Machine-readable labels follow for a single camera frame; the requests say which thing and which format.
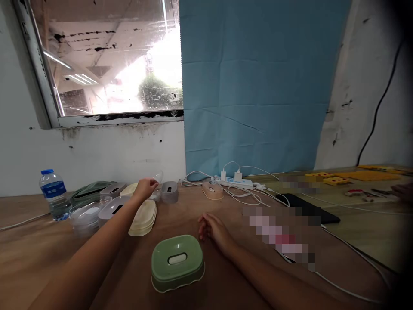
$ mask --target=water bottle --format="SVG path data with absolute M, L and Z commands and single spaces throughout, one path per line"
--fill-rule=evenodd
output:
M 62 178 L 55 174 L 53 169 L 42 170 L 39 185 L 44 198 L 49 203 L 53 220 L 66 220 L 69 216 L 71 204 L 66 197 L 66 188 Z

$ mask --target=bottle label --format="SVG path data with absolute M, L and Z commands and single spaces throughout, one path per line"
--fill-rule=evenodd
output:
M 57 181 L 50 184 L 46 184 L 41 187 L 44 198 L 53 198 L 66 193 L 65 184 L 63 181 Z

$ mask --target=window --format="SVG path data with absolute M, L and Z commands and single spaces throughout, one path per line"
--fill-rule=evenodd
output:
M 15 6 L 53 127 L 183 119 L 179 0 Z

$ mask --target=window frame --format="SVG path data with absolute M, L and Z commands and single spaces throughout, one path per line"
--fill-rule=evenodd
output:
M 59 116 L 59 103 L 57 100 L 59 93 L 55 86 L 54 79 L 51 77 L 46 56 L 43 53 L 43 45 L 30 6 L 30 1 L 13 0 L 13 4 L 43 98 L 43 102 L 35 103 L 43 105 L 41 109 L 36 109 L 37 118 L 39 121 L 45 118 L 50 121 L 49 124 L 43 125 L 42 129 L 184 120 L 182 108 L 174 110 Z

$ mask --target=glass pane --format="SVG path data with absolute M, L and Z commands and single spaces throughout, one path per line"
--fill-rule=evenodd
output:
M 183 108 L 179 0 L 31 0 L 61 116 Z

